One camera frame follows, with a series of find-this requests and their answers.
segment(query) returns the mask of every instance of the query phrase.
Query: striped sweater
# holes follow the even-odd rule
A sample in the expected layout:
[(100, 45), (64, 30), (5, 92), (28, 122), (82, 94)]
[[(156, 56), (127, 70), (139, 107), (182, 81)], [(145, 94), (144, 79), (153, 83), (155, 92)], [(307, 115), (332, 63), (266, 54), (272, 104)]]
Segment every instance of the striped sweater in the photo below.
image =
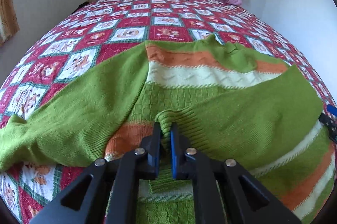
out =
[[(215, 36), (194, 43), (146, 41), (90, 69), (35, 111), (0, 130), (0, 170), (18, 161), (87, 166), (136, 148), (159, 121), (172, 122), (193, 147), (235, 158), (303, 223), (333, 187), (335, 162), (317, 121), (322, 102), (296, 66), (288, 67)], [(193, 190), (173, 181), (141, 181), (137, 223), (194, 223)]]

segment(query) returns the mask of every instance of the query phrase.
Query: sweater sleeve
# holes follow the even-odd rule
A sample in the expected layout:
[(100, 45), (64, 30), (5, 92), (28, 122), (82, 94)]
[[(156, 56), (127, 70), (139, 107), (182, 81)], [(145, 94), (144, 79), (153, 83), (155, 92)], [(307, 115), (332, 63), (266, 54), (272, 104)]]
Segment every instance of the sweater sleeve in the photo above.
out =
[(21, 161), (85, 167), (103, 157), (137, 101), (148, 69), (141, 43), (88, 70), (28, 120), (12, 116), (0, 130), (0, 171)]

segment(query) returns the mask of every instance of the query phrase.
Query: curtain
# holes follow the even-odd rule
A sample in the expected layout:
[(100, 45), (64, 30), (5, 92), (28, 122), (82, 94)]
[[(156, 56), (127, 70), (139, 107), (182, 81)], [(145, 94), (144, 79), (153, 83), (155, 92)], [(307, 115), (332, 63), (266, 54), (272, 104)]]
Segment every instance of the curtain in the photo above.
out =
[(18, 30), (13, 0), (0, 0), (0, 46)]

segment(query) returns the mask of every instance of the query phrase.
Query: bolt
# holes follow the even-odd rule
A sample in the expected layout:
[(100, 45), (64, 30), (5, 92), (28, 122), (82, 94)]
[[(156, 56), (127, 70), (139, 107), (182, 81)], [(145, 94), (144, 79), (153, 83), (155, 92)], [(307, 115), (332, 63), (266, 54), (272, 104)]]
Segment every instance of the bolt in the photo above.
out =
[(234, 167), (236, 165), (236, 161), (234, 159), (231, 159), (231, 158), (227, 159), (225, 163), (228, 167)]
[(137, 148), (134, 150), (134, 154), (136, 155), (142, 155), (145, 153), (145, 149), (144, 148)]
[(105, 164), (105, 159), (104, 158), (98, 158), (95, 160), (95, 166), (99, 167), (99, 166), (103, 166)]
[(195, 148), (188, 148), (188, 149), (186, 150), (186, 153), (187, 153), (188, 155), (195, 155), (195, 154), (197, 153), (197, 150), (196, 150)]

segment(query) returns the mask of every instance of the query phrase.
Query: bed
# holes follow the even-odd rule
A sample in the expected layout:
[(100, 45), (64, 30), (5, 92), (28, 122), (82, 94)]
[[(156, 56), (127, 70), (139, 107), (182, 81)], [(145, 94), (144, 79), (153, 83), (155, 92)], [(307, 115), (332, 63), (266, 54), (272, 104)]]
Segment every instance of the bed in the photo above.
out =
[[(25, 119), (91, 67), (144, 40), (192, 42), (214, 33), (296, 64), (326, 104), (335, 105), (305, 56), (269, 25), (241, 7), (213, 0), (89, 0), (46, 33), (23, 56), (0, 89), (0, 126)], [(0, 174), (0, 196), (27, 224), (82, 168), (19, 163)]]

